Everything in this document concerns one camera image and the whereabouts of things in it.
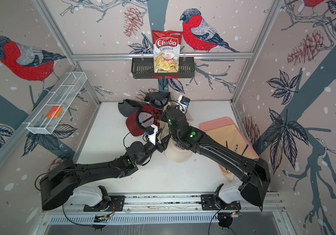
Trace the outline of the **cream Colorado baseball cap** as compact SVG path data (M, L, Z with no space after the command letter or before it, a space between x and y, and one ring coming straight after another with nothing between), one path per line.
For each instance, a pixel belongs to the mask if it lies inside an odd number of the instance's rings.
M176 141L170 139L164 154L169 160L175 163L184 163L190 157L191 151L185 150Z

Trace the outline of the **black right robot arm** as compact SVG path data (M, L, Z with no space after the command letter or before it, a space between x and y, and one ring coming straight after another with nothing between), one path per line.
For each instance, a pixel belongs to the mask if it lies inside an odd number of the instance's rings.
M271 176L268 163L262 159L244 157L217 143L205 132L190 126L185 114L178 108L168 107L162 121L169 126L171 138L185 150L203 155L233 173L241 182L238 190L243 199L263 208Z

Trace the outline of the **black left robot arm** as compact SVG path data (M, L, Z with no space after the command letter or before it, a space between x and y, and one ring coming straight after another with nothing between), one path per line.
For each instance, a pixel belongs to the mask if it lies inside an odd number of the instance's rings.
M40 179L42 209L50 211L62 206L73 194L74 189L84 184L108 178L124 178L146 165L155 151L167 149L171 136L156 142L133 142L126 153L112 161L97 164L76 164L67 160Z

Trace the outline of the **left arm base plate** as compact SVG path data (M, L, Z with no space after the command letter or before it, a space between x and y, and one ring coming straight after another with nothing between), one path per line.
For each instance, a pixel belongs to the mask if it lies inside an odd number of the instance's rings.
M84 212L122 212L125 204L125 196L109 196L94 206L85 205Z

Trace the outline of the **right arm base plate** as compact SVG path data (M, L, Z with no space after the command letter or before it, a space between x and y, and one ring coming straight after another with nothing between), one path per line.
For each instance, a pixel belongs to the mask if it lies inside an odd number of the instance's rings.
M214 196L211 194L202 194L200 204L202 206L202 210L204 211L216 211L219 209L229 211L239 211L241 209L239 201L226 203L223 200L221 200L218 196Z

